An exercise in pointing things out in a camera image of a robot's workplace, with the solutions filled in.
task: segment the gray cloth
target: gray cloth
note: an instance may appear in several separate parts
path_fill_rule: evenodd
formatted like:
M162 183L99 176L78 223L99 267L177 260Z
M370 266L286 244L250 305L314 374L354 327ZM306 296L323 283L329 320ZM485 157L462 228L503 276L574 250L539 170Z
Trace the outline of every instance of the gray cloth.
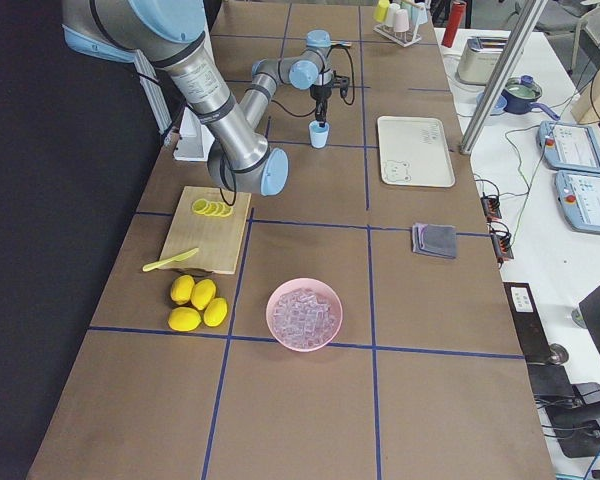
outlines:
M456 227L416 223L411 230L413 251L422 255L456 258Z

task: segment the metal pole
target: metal pole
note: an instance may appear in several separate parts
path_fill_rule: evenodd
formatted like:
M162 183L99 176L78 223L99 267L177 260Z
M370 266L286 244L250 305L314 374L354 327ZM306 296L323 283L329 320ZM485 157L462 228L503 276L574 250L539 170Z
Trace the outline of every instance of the metal pole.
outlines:
M489 78L489 82L485 87L484 97L476 108L476 112L469 122L467 131L462 137L460 153L467 155L471 153L471 150L482 131L484 122L487 120L498 97L502 93L505 83L511 76L516 63L522 54L522 50L529 39L529 35L531 35L547 1L548 0L527 0L522 7L518 23L516 23L516 26L511 31L504 51L502 52L502 55L500 55L498 63L496 63L493 73Z

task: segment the cutting board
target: cutting board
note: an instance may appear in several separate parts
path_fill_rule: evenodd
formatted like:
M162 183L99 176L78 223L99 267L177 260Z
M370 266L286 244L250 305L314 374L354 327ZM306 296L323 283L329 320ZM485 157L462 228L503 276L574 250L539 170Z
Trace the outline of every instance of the cutting board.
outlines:
M232 193L228 195L229 198L233 198ZM222 202L220 190L217 188L184 187L160 253L160 260L194 247L198 247L200 251L187 260L169 263L161 268L199 268L215 273L234 274L251 194L238 193L233 213L225 218L193 213L191 206L199 198Z

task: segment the white cup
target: white cup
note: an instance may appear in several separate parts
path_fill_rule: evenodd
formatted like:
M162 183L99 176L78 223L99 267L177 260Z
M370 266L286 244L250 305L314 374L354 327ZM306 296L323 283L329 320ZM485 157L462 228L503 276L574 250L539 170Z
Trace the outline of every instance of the white cup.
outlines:
M329 137L329 122L325 122L324 126L320 126L320 122L314 120L309 124L309 138L311 146L314 148L322 148L327 144Z

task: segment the white toaster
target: white toaster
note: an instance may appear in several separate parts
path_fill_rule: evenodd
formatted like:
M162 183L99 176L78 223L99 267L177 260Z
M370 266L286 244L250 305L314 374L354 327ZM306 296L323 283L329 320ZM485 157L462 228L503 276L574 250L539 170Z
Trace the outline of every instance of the white toaster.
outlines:
M458 79L486 85L506 43L506 37L469 37L458 64Z

